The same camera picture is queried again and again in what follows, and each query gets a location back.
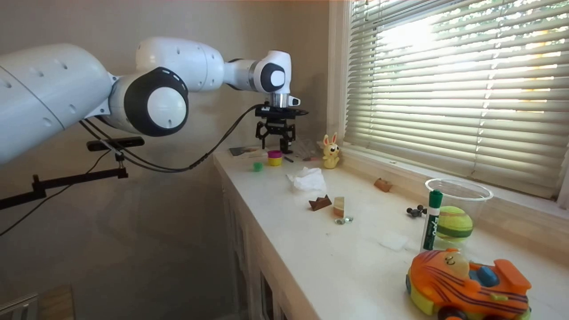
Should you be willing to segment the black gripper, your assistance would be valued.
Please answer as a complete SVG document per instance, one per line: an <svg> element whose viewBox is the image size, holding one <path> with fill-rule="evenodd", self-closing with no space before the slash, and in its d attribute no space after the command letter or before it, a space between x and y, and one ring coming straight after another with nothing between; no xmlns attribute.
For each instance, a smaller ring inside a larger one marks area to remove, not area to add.
<svg viewBox="0 0 569 320"><path fill-rule="evenodd" d="M292 140L296 138L296 124L294 119L299 115L308 115L308 110L290 106L278 108L269 105L258 105L255 108L255 115L258 117L256 137L262 140L262 149L267 149L267 137L280 135L281 137L281 151L285 154L292 154Z"/></svg>

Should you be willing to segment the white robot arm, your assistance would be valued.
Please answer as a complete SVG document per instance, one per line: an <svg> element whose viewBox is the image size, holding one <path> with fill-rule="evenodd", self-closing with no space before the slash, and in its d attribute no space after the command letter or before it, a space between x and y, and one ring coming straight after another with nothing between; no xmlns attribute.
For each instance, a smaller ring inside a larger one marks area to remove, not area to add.
<svg viewBox="0 0 569 320"><path fill-rule="evenodd" d="M0 57L0 163L91 117L112 128L164 137L180 131L194 92L230 85L267 98L265 108L292 115L292 57L272 50L258 60L176 37L139 42L135 69L114 74L86 48L47 44Z"/></svg>

